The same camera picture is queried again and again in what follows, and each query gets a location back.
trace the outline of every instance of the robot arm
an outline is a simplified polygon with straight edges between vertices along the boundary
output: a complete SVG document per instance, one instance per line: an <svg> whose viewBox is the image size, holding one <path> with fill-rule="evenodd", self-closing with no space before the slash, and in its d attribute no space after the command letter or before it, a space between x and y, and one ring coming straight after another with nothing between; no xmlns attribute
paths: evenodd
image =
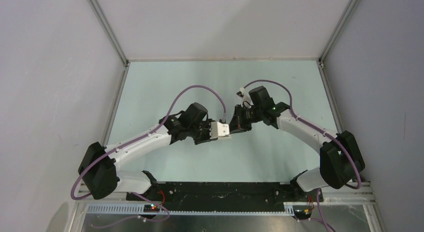
<svg viewBox="0 0 424 232"><path fill-rule="evenodd" d="M156 124L144 133L120 142L102 147L93 143L88 147L78 172L82 171L94 160L104 155L106 151L116 148L116 152L102 159L82 178L94 199L99 200L112 192L135 192L143 194L151 186L152 178L143 171L124 171L123 167L129 161L141 157L150 151L172 145L177 141L191 137L194 144L215 141L230 137L228 124L204 117L208 110L199 103L192 103L185 111L170 115L155 132Z"/></svg>
<svg viewBox="0 0 424 232"><path fill-rule="evenodd" d="M306 170L293 178L290 183L295 189L304 192L324 186L340 189L355 177L353 167L346 156L339 152L339 146L325 136L325 133L336 138L346 148L358 171L365 168L358 144L350 132L344 131L338 134L311 123L314 127L325 131L325 133L317 132L316 129L295 118L289 105L283 102L275 104L263 86L252 89L249 95L244 94L243 91L238 92L237 95L243 102L235 106L234 115L229 124L231 134L250 131L252 123L262 121L268 126L294 135L319 154L320 167Z"/></svg>

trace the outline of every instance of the red wire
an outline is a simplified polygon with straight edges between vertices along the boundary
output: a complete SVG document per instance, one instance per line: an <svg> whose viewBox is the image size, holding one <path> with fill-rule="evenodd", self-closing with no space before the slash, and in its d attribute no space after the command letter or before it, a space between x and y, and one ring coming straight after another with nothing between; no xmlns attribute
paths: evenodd
<svg viewBox="0 0 424 232"><path fill-rule="evenodd" d="M315 209L314 200L312 199L312 196L311 195L309 195L308 201L310 201L310 204L312 204L312 206L313 206L310 210Z"/></svg>
<svg viewBox="0 0 424 232"><path fill-rule="evenodd" d="M165 194L164 194L164 192L162 191L162 190L159 190L159 192L157 192L158 194L162 194L162 196L163 196L163 199L162 199L162 203L161 203L161 205L163 205L164 203L165 203Z"/></svg>

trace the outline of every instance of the black mounting plate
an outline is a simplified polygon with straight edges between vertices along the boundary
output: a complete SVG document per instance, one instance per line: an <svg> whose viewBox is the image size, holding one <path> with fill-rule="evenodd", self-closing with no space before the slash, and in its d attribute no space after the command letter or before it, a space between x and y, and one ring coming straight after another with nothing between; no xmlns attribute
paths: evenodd
<svg viewBox="0 0 424 232"><path fill-rule="evenodd" d="M162 201L170 211L195 212L283 212L284 202L307 202L317 190L294 193L290 184L279 182L157 182L143 196ZM127 201L142 201L127 193Z"/></svg>

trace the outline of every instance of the aluminum frame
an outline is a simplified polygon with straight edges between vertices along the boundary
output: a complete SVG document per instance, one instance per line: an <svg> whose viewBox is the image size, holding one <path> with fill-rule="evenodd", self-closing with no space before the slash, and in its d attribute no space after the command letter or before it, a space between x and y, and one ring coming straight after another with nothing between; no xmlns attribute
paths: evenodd
<svg viewBox="0 0 424 232"><path fill-rule="evenodd" d="M157 215L156 212L144 211L145 205L150 203L139 201L134 203L89 203L86 214L110 215ZM170 215L175 216L294 216L293 205L284 205L283 212L222 212L222 211L175 211L170 210ZM167 213L161 210L159 215Z"/></svg>
<svg viewBox="0 0 424 232"><path fill-rule="evenodd" d="M352 13L358 6L360 0L349 0L348 5L346 6L341 18L339 19L337 26L335 27L333 33L331 34L330 39L328 40L324 50L322 51L320 57L317 58L273 58L273 57L257 57L257 58L242 58L242 57L234 57L234 58L203 58L203 59L190 59L190 58L183 58L183 59L131 59L128 60L125 56L118 39L116 38L115 34L113 33L113 30L108 23L108 20L106 16L104 15L99 3L97 0L87 0L90 4L94 14L96 15L100 25L102 26L104 32L106 33L106 36L110 40L114 50L116 51L119 59L121 60L122 64L124 65L124 72L119 82L119 87L116 93L116 96L113 101L113 106L111 109L111 112L109 114L107 126L105 128L105 132L103 134L101 142L103 144L107 144L109 141L109 137L111 134L112 126L114 123L114 119L116 116L117 108L121 99L122 91L124 88L124 84L127 78L128 69L130 66L130 62L152 62L152 61L299 61L299 60L316 60L317 66L319 69L319 73L321 75L322 83L324 85L324 89L327 95L327 99L331 108L332 115L334 117L334 121L336 124L337 131L341 132L343 131L343 123L340 118L340 113L336 104L336 101L334 99L332 89L330 87L330 83L328 81L328 78L326 76L325 70L324 70L324 64L325 59L327 58L329 52L331 51L333 45L339 38L341 32L345 28L349 18L351 17ZM82 183L78 194L85 194L87 193L87 187ZM322 205L363 205L366 218L370 227L371 232L385 232L386 227L383 223L383 220L381 218L381 213L378 208L376 198L373 192L373 189L371 187L371 183L364 182L362 183L362 188L360 190L353 190L348 187L342 187L341 189L333 189L330 187L325 187L322 189L323 196L325 198L325 201L322 202ZM85 198L83 200L76 201L71 213L71 216L69 218L68 225L65 229L66 232L80 232L84 225L84 219L87 213L87 209L89 205L93 205L96 203L101 204L140 204L140 202L136 201L126 201L126 193L124 192L114 192L108 197L102 199L102 200L94 200L93 198ZM298 205L307 205L306 202L286 202L284 203L287 206L298 206Z"/></svg>

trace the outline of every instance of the glass panel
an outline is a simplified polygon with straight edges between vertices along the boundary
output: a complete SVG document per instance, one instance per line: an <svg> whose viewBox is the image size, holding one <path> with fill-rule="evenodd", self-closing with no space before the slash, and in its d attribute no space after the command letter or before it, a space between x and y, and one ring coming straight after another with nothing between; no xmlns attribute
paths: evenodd
<svg viewBox="0 0 424 232"><path fill-rule="evenodd" d="M325 220L338 232L369 232L362 205L322 206ZM97 232L95 226L105 226L132 215L124 214L87 214L83 232ZM318 211L312 218L320 218ZM160 223L143 222L132 218L108 228L102 232L126 231L184 231L184 232L325 232L324 225L315 221L297 221L291 216L237 216L237 215L171 215Z"/></svg>

